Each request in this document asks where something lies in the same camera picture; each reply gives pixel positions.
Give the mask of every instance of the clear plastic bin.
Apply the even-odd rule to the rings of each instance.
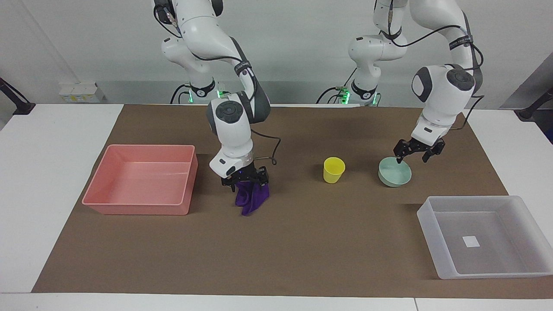
[[[553,249],[518,196],[431,196],[417,216],[442,279],[553,275]]]
[[[197,168],[194,146],[113,144],[82,203],[102,214],[186,215]]]

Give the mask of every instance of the white sticker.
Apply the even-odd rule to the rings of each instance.
[[[464,236],[463,240],[465,241],[465,245],[469,248],[480,247],[480,243],[478,243],[478,240],[475,236]]]

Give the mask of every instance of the black cable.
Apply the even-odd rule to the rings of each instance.
[[[393,11],[394,11],[394,0],[392,0],[392,1],[390,2],[390,10],[389,10],[389,11],[390,11],[389,14],[393,14]],[[435,34],[435,33],[437,33],[437,32],[440,32],[440,31],[442,31],[442,30],[444,30],[444,29],[447,29],[447,28],[459,28],[459,29],[461,29],[462,27],[459,26],[459,25],[448,25],[448,26],[444,26],[444,27],[438,28],[438,29],[436,29],[436,30],[434,30],[434,31],[432,31],[432,32],[430,32],[430,33],[428,33],[427,35],[425,35],[425,36],[423,36],[423,37],[421,37],[421,38],[419,38],[419,39],[417,39],[417,40],[415,40],[415,41],[413,41],[413,42],[411,42],[411,43],[405,44],[405,45],[399,45],[399,44],[397,44],[397,43],[394,41],[394,39],[390,39],[390,41],[391,41],[395,46],[397,46],[398,48],[406,48],[406,47],[411,46],[411,45],[413,45],[413,44],[415,44],[415,43],[421,42],[422,40],[424,40],[424,39],[430,37],[431,35],[433,35],[433,34]],[[391,19],[388,20],[388,35],[390,35],[390,36],[392,35],[392,21],[391,21]]]
[[[234,56],[219,56],[219,57],[214,57],[214,58],[202,58],[202,57],[199,57],[198,55],[192,53],[192,55],[194,55],[195,58],[199,59],[199,60],[204,60],[204,61],[212,61],[212,60],[222,60],[222,59],[233,59],[235,61],[239,61],[240,63],[242,63],[242,60],[240,58],[236,58]]]
[[[326,103],[330,103],[330,101],[332,99],[334,99],[334,103],[336,103],[336,100],[340,97],[340,94],[336,94],[336,95],[332,95],[330,96],[330,98],[328,99],[328,101]]]
[[[158,15],[155,14],[155,10],[156,10],[157,8],[159,8],[159,7],[163,7],[163,6],[160,5],[160,4],[158,4],[157,6],[154,7],[154,18],[155,18],[155,20],[157,20],[158,23],[159,23],[163,28],[165,28],[165,30],[167,30],[170,34],[174,35],[174,36],[177,37],[177,38],[182,39],[182,36],[179,36],[179,35],[175,34],[174,32],[170,31],[169,28],[167,28],[167,27],[159,20]]]
[[[349,78],[347,78],[346,82],[344,83],[344,86],[343,87],[346,87],[347,86],[347,83],[351,80],[351,77],[353,77],[353,75],[355,74],[355,72],[357,71],[357,67],[355,67],[355,69],[353,69],[353,72],[349,75]]]
[[[390,2],[390,9],[389,9],[390,14],[392,14],[392,16],[393,16],[393,9],[394,9],[394,0],[392,0],[392,1]],[[390,35],[390,36],[392,35],[392,29],[391,29],[391,28],[392,28],[392,21],[391,21],[391,19],[390,19],[389,22],[388,22],[388,35]],[[428,38],[429,36],[431,36],[431,35],[433,35],[433,34],[435,34],[435,33],[437,33],[437,32],[440,32],[440,31],[442,31],[442,30],[444,30],[444,29],[447,29],[447,28],[459,28],[459,29],[462,29],[462,27],[459,26],[459,25],[448,25],[448,26],[444,26],[444,27],[441,27],[441,28],[439,28],[439,29],[436,29],[436,30],[434,30],[434,31],[432,31],[432,32],[430,32],[430,33],[428,33],[427,35],[425,35],[425,36],[423,36],[423,37],[421,37],[421,38],[419,38],[419,39],[417,39],[417,40],[415,40],[415,41],[413,41],[413,42],[411,42],[411,43],[409,43],[409,44],[405,44],[405,45],[399,45],[399,44],[397,44],[397,43],[394,41],[394,39],[390,39],[390,41],[391,41],[395,46],[397,46],[398,48],[406,48],[407,46],[411,46],[411,45],[413,45],[413,44],[415,44],[415,43],[421,42],[422,40]],[[467,71],[468,71],[468,70],[477,70],[477,69],[479,69],[480,67],[482,67],[482,65],[484,64],[484,54],[482,54],[482,52],[480,51],[480,49],[478,49],[478,47],[477,47],[476,45],[474,45],[473,43],[471,43],[471,47],[472,47],[476,52],[478,52],[478,54],[480,55],[480,60],[481,60],[481,61],[480,61],[479,64],[477,64],[476,67],[466,68],[466,69],[463,68],[463,69],[465,69],[465,70],[467,70]]]
[[[474,110],[474,108],[476,107],[476,105],[485,97],[485,95],[479,95],[479,96],[471,96],[471,98],[473,99],[478,99],[476,102],[474,102],[474,104],[472,105],[471,109],[468,111],[468,114],[467,114],[467,117],[465,118],[465,121],[463,123],[463,125],[461,127],[457,127],[457,128],[452,128],[450,129],[450,131],[458,131],[460,129],[463,129],[465,127],[465,125],[467,125],[468,123],[468,118],[471,116],[471,113],[472,111]]]
[[[278,146],[280,145],[280,142],[282,141],[282,138],[280,137],[274,137],[274,136],[269,136],[269,135],[265,135],[265,134],[261,134],[261,133],[258,133],[256,131],[254,131],[252,129],[252,133],[258,135],[258,136],[261,136],[261,137],[265,137],[265,138],[270,138],[270,139],[278,139],[278,142],[273,150],[273,155],[270,156],[270,157],[259,157],[259,158],[254,158],[254,160],[271,160],[271,163],[273,165],[276,165],[277,164],[277,159],[275,159],[275,154],[277,153],[277,149],[278,149]]]
[[[388,34],[392,32],[391,27],[392,27],[392,24],[391,24],[391,23],[388,23]],[[434,30],[434,31],[431,32],[431,33],[428,33],[428,34],[425,35],[424,37],[421,37],[421,38],[419,38],[419,39],[417,39],[417,40],[415,40],[415,41],[413,41],[413,42],[411,42],[411,43],[407,43],[407,44],[405,44],[405,45],[397,44],[397,43],[394,41],[394,39],[391,39],[390,41],[391,41],[395,46],[397,46],[398,48],[406,48],[406,47],[411,46],[411,45],[413,45],[413,44],[415,44],[415,43],[421,42],[422,40],[424,40],[424,39],[430,37],[431,35],[433,35],[433,34],[435,34],[435,33],[437,33],[437,32],[440,32],[440,31],[442,31],[442,30],[444,30],[444,29],[447,29],[447,28],[459,28],[459,29],[461,29],[461,26],[459,26],[459,25],[448,25],[448,26],[443,26],[443,27],[441,27],[441,28],[438,28],[438,29]]]
[[[182,92],[182,93],[179,94],[179,102],[178,102],[179,105],[180,105],[180,97],[181,97],[183,94],[188,94],[188,95],[190,95],[190,92],[187,91],[187,92]]]
[[[177,95],[177,93],[180,91],[180,89],[182,89],[183,87],[190,87],[189,84],[181,84],[179,85],[179,87],[176,88],[175,92],[173,93],[173,96],[171,97],[171,101],[170,101],[170,104],[173,104],[175,102],[175,97]]]
[[[473,67],[473,68],[468,68],[468,69],[465,69],[465,70],[477,70],[477,69],[480,69],[480,67],[482,67],[482,65],[484,64],[484,54],[482,54],[482,52],[480,51],[480,49],[478,49],[478,47],[474,44],[471,43],[471,46],[472,48],[478,52],[478,54],[480,55],[480,63],[477,63],[476,64],[476,67]]]
[[[249,73],[249,71],[248,71],[248,75],[249,75],[250,78],[252,78],[252,83],[253,83],[253,94],[252,94],[252,97],[249,98],[249,101],[252,101],[252,99],[257,94],[257,80],[254,79],[254,77]]]
[[[319,96],[319,99],[317,99],[317,102],[316,103],[319,103],[321,102],[321,99],[323,96],[325,96],[328,92],[332,91],[332,90],[335,90],[336,88],[335,87],[329,87],[327,90],[325,90],[321,96]]]
[[[8,81],[5,81],[5,80],[4,80],[4,83],[5,83],[10,89],[12,89],[12,91],[14,91],[17,95],[21,96],[21,98],[23,98],[27,103],[31,103],[31,102],[25,97],[25,95],[21,94],[21,92],[19,92],[15,87],[13,87],[10,83],[8,83]]]

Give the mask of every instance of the white wall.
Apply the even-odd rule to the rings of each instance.
[[[38,27],[29,35],[18,16],[4,9],[0,15],[0,75],[32,100],[59,102],[58,82],[76,78],[97,81],[112,102],[167,102],[172,89],[186,80],[160,52],[167,33],[153,19],[150,0],[0,3],[2,8],[5,3],[24,4],[27,19]],[[553,50],[548,35],[553,29],[551,0],[458,3],[486,56],[481,93],[487,97],[481,107],[498,108]],[[349,41],[377,33],[372,1],[227,0],[225,5],[220,25],[240,42],[273,102],[313,102],[322,90],[343,83],[354,68],[347,54]],[[427,32],[409,15],[405,20],[410,40]],[[435,35],[410,48],[405,58],[383,63],[382,104],[416,106],[409,86],[414,73],[421,66],[449,61],[445,40]],[[228,89],[237,90],[228,65],[213,68]]]

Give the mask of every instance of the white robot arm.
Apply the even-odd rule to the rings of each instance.
[[[350,44],[350,57],[358,67],[349,86],[351,102],[372,103],[380,79],[380,68],[374,63],[405,55],[408,45],[401,23],[407,3],[408,0],[377,0],[373,21],[380,33],[356,38]],[[479,89],[482,73],[467,18],[455,0],[411,0],[410,9],[417,24],[439,32],[448,40],[453,59],[453,64],[427,66],[416,73],[411,86],[426,105],[411,140],[401,140],[394,148],[398,162],[415,152],[425,152],[422,159],[427,162],[442,152],[445,146],[442,137]]]
[[[197,87],[204,90],[200,94],[211,98],[207,118],[221,142],[221,150],[210,162],[211,169],[222,178],[223,185],[233,190],[236,182],[244,180],[266,184],[265,168],[256,169],[253,164],[249,125],[268,117],[270,103],[244,52],[217,23],[222,0],[154,0],[154,11],[162,23],[172,24],[182,36],[181,40],[166,39],[162,46],[165,55],[185,68],[192,86],[203,86]],[[222,98],[210,95],[215,80],[208,74],[206,62],[213,60],[234,66],[244,91]]]

